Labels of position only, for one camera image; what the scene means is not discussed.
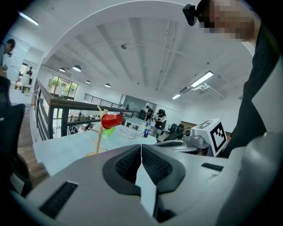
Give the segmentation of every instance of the metal railing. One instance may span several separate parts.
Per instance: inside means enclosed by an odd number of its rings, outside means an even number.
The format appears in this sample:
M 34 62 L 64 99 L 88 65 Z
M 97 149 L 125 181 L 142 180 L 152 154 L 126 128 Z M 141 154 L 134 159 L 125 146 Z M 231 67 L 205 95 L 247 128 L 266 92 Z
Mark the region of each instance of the metal railing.
M 89 94 L 85 94 L 84 99 L 86 101 L 91 102 L 92 104 L 99 105 L 99 106 L 106 106 L 106 107 L 111 107 L 111 108 L 119 108 L 120 106 L 122 106 L 122 105 L 115 104 L 107 100 L 103 100 L 98 97 L 91 96 Z
M 42 140 L 53 138 L 53 114 L 54 109 L 56 108 L 62 109 L 61 136 L 67 135 L 67 128 L 69 126 L 100 121 L 100 119 L 92 119 L 85 121 L 68 122 L 69 110 L 99 111 L 99 109 L 97 105 L 94 104 L 54 98 L 38 80 L 36 80 L 34 85 L 34 100 L 36 126 Z M 138 111 L 118 109 L 117 107 L 109 107 L 105 105 L 100 105 L 100 108 L 102 110 L 107 109 L 109 112 L 120 113 L 123 118 L 138 116 Z

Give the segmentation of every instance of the red cup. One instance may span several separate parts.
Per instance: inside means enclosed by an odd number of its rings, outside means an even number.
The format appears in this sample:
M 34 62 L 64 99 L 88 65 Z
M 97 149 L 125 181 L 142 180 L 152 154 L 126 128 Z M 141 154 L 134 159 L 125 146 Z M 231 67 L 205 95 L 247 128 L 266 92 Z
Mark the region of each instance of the red cup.
M 116 114 L 116 115 L 108 115 L 105 114 L 101 118 L 101 124 L 104 129 L 110 129 L 117 125 L 122 125 L 123 118 L 122 115 Z

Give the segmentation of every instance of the black clothing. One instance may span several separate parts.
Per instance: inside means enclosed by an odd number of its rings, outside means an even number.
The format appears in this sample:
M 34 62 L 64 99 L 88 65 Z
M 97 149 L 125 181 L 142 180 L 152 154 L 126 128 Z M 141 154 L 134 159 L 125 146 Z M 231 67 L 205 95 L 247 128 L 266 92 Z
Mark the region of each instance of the black clothing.
M 248 81 L 244 84 L 237 125 L 221 157 L 228 158 L 234 148 L 246 146 L 252 139 L 266 132 L 264 123 L 252 103 L 252 98 L 268 79 L 278 58 L 279 52 L 271 36 L 261 26 L 256 41 L 255 55 L 252 59 L 252 71 Z

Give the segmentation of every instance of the white ceiling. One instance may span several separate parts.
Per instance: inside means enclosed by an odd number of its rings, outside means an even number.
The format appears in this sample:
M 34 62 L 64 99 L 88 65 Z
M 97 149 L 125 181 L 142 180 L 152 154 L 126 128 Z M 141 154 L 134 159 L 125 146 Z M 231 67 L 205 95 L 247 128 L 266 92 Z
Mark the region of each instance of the white ceiling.
M 223 90 L 226 81 L 233 83 L 248 77 L 252 55 L 246 47 L 240 41 L 207 34 L 198 25 L 190 27 L 181 12 L 183 5 L 138 1 L 95 13 L 120 2 L 125 0 L 37 0 L 26 13 L 40 26 L 22 19 L 18 25 L 28 31 L 24 41 L 32 40 L 31 45 L 41 48 L 47 56 L 47 67 L 58 71 L 79 64 L 82 73 L 66 74 L 99 86 L 109 82 L 121 92 L 127 81 L 129 89 L 140 83 L 145 92 L 157 91 L 172 98 L 208 70 L 215 76 L 207 83 L 216 90 Z M 243 86 L 245 80 L 241 79 L 237 86 Z M 182 99 L 196 99 L 199 94 L 206 95 L 190 92 Z

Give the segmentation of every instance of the floor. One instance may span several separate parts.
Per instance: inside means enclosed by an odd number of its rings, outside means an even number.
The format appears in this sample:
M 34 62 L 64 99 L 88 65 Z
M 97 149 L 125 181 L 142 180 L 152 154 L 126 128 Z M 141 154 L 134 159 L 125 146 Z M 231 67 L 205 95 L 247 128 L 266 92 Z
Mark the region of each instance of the floor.
M 18 154 L 21 155 L 29 168 L 33 187 L 49 177 L 42 164 L 38 164 L 34 155 L 30 128 L 30 108 L 26 108 L 18 141 Z

